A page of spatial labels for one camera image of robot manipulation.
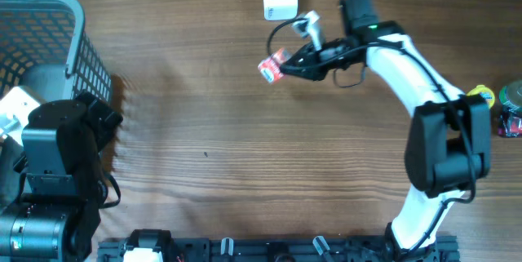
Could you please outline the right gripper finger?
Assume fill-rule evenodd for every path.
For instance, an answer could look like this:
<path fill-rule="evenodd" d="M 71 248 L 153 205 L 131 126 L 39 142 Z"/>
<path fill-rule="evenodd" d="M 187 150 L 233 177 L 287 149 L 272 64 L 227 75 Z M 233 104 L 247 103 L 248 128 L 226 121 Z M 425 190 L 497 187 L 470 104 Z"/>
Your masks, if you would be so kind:
<path fill-rule="evenodd" d="M 312 44 L 307 43 L 296 52 L 291 52 L 285 47 L 279 49 L 280 70 L 309 70 L 312 66 L 308 62 L 312 54 Z"/>
<path fill-rule="evenodd" d="M 281 72 L 285 75 L 295 76 L 310 81 L 322 81 L 326 77 L 326 71 L 317 67 L 297 67 L 282 65 Z"/>

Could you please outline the red white small carton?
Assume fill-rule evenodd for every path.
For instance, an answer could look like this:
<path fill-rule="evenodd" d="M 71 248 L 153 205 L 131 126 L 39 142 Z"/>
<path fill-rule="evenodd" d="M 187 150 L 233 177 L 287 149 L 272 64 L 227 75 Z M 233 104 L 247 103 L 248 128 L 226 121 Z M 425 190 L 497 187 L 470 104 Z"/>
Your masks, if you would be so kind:
<path fill-rule="evenodd" d="M 281 66 L 290 57 L 291 54 L 285 48 L 281 48 L 265 60 L 262 60 L 258 65 L 258 71 L 269 84 L 273 84 L 284 77 L 284 74 L 281 72 Z"/>

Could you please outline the yellow cylindrical bottle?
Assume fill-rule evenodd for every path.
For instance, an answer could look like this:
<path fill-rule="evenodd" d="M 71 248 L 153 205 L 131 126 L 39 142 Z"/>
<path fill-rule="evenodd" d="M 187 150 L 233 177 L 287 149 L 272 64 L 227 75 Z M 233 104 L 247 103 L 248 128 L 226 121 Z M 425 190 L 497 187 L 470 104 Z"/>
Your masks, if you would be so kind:
<path fill-rule="evenodd" d="M 468 96 L 480 95 L 488 104 L 489 109 L 491 109 L 494 106 L 495 100 L 496 100 L 494 92 L 489 87 L 482 85 L 482 84 L 477 85 L 476 87 L 471 89 L 467 93 L 467 95 Z"/>

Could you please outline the silver tin can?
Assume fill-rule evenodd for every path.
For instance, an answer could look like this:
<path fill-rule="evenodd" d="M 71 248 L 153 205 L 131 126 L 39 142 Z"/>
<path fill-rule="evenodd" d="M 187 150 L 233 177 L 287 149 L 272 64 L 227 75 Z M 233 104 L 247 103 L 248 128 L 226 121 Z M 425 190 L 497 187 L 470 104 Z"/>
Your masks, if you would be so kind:
<path fill-rule="evenodd" d="M 505 85 L 499 92 L 501 104 L 513 113 L 521 112 L 521 86 L 522 81 L 517 80 Z"/>

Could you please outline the black red snack packet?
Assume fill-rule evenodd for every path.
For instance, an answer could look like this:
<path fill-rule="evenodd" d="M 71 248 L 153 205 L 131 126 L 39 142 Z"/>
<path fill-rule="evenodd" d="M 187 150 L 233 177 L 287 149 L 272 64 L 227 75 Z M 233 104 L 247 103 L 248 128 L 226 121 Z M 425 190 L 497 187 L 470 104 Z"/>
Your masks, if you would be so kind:
<path fill-rule="evenodd" d="M 521 137 L 521 116 L 503 107 L 498 117 L 498 134 L 501 137 Z"/>

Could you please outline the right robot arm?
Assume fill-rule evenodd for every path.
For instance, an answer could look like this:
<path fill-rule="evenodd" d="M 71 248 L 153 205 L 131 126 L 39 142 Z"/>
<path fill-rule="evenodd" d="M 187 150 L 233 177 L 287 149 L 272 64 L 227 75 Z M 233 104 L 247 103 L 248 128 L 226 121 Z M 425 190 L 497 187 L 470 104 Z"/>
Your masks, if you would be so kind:
<path fill-rule="evenodd" d="M 391 88 L 411 119 L 403 207 L 382 237 L 348 239 L 347 256 L 446 261 L 454 256 L 453 243 L 439 242 L 436 232 L 453 204 L 475 200 L 476 183 L 490 170 L 489 106 L 438 74 L 397 22 L 379 19 L 372 0 L 340 0 L 339 9 L 345 35 L 333 41 L 325 40 L 315 12 L 289 20 L 306 44 L 279 70 L 320 81 L 360 64 Z"/>

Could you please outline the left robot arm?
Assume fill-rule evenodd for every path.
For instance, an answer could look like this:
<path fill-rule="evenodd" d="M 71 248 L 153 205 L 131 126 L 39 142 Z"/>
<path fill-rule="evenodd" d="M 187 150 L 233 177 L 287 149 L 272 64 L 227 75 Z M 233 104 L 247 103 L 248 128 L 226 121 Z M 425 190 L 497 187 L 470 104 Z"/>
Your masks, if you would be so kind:
<path fill-rule="evenodd" d="M 88 91 L 46 102 L 27 87 L 1 100 L 1 134 L 23 151 L 15 199 L 1 214 L 3 261 L 84 261 L 100 225 L 100 210 L 116 180 L 100 152 L 115 136 L 122 115 Z"/>

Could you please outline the grey plastic mesh basket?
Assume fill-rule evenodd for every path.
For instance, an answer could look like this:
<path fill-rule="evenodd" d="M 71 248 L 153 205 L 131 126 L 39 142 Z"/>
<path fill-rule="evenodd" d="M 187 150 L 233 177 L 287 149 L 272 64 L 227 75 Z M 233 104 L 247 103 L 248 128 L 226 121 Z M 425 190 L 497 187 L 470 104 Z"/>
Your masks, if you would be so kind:
<path fill-rule="evenodd" d="M 1 96 L 25 86 L 46 101 L 83 91 L 110 103 L 111 75 L 78 0 L 1 0 Z"/>

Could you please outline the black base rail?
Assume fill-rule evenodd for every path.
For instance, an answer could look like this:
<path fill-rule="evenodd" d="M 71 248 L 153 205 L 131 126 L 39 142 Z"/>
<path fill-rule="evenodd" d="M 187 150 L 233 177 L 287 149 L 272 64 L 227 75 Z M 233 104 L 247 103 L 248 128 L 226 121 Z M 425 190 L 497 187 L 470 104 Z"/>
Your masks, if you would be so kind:
<path fill-rule="evenodd" d="M 383 238 L 352 236 L 328 238 L 330 257 L 338 262 L 383 261 Z M 221 242 L 208 238 L 176 238 L 173 261 L 325 261 L 310 239 L 240 240 L 233 241 L 233 253 L 221 253 Z M 455 236 L 439 236 L 426 262 L 459 262 L 461 255 Z"/>

